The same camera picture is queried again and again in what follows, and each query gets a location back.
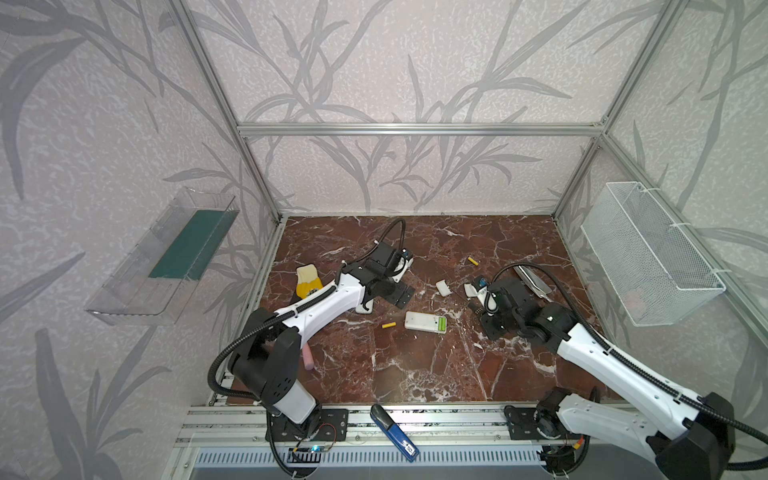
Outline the white battery cover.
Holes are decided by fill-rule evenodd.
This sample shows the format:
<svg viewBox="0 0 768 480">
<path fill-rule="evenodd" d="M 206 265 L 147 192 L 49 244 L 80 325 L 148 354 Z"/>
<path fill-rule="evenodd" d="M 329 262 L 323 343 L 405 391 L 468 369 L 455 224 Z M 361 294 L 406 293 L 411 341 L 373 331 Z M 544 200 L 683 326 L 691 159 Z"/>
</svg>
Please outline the white battery cover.
<svg viewBox="0 0 768 480">
<path fill-rule="evenodd" d="M 451 290 L 444 280 L 436 283 L 436 289 L 442 297 L 448 297 L 451 294 Z"/>
<path fill-rule="evenodd" d="M 475 298 L 478 296 L 476 288 L 472 284 L 464 285 L 465 294 L 468 298 Z"/>
</svg>

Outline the white remote green buttons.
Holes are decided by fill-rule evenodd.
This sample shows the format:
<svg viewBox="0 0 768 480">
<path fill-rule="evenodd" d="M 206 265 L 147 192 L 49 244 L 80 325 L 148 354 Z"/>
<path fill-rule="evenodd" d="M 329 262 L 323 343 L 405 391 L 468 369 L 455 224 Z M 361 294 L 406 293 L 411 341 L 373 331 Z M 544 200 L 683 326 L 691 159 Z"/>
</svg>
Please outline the white remote green buttons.
<svg viewBox="0 0 768 480">
<path fill-rule="evenodd" d="M 405 315 L 404 326 L 408 330 L 437 333 L 438 318 L 441 315 L 408 311 Z"/>
</svg>

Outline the white remote red keypad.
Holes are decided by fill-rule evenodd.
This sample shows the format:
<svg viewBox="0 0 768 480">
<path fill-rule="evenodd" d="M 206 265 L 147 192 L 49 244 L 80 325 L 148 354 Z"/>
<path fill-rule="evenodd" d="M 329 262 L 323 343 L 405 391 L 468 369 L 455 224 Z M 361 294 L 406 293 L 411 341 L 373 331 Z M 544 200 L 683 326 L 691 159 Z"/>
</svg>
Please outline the white remote red keypad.
<svg viewBox="0 0 768 480">
<path fill-rule="evenodd" d="M 356 307 L 356 312 L 359 313 L 359 314 L 364 314 L 364 315 L 371 314 L 372 310 L 373 310 L 373 303 L 372 302 L 368 302 L 366 304 L 361 304 L 361 305 Z"/>
</svg>

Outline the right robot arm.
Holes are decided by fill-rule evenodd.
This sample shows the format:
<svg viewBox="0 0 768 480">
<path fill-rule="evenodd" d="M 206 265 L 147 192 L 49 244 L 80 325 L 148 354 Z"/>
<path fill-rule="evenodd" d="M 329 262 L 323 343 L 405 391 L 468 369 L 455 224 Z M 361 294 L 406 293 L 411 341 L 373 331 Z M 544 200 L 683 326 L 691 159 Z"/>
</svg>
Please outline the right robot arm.
<svg viewBox="0 0 768 480">
<path fill-rule="evenodd" d="M 465 293 L 491 338 L 516 333 L 543 346 L 634 408 L 616 409 L 557 387 L 538 402 L 531 420 L 506 408 L 509 424 L 553 440 L 567 434 L 597 438 L 651 462 L 668 479 L 719 479 L 726 471 L 766 468 L 766 458 L 732 461 L 737 433 L 760 442 L 767 436 L 735 420 L 729 401 L 716 393 L 701 396 L 638 363 L 599 334 L 573 300 L 542 303 L 513 278 L 477 277 Z"/>
</svg>

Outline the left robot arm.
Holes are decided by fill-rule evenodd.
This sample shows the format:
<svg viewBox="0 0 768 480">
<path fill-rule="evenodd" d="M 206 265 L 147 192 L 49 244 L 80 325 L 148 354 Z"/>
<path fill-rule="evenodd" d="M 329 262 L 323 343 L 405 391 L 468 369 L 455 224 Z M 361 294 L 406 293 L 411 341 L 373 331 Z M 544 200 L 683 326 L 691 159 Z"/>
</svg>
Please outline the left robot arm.
<svg viewBox="0 0 768 480">
<path fill-rule="evenodd" d="M 253 311 L 246 331 L 212 361 L 208 387 L 224 397 L 257 401 L 270 414 L 313 429 L 320 407 L 298 380 L 302 348 L 341 314 L 368 307 L 377 298 L 404 308 L 414 289 L 402 277 L 412 263 L 411 251 L 380 241 L 307 298 L 274 312 Z"/>
</svg>

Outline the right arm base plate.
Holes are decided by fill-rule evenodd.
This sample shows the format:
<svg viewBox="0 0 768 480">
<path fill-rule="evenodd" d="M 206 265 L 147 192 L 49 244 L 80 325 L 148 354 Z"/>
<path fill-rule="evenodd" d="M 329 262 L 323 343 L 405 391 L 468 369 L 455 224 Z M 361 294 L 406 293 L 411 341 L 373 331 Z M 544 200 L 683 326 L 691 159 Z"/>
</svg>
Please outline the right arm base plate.
<svg viewBox="0 0 768 480">
<path fill-rule="evenodd" d="M 535 407 L 505 405 L 503 416 L 511 440 L 585 442 L 586 436 L 568 431 L 556 418 L 540 417 Z"/>
</svg>

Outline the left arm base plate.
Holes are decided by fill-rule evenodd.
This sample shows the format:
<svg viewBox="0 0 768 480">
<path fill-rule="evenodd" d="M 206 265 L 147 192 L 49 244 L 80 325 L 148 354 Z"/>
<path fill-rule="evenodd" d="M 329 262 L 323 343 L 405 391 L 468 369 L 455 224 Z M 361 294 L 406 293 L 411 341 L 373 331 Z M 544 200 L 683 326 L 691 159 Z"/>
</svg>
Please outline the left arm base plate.
<svg viewBox="0 0 768 480">
<path fill-rule="evenodd" d="M 285 415 L 267 414 L 266 439 L 289 442 L 308 439 L 311 441 L 345 441 L 349 427 L 348 409 L 325 408 L 313 411 L 303 423 L 294 423 Z"/>
</svg>

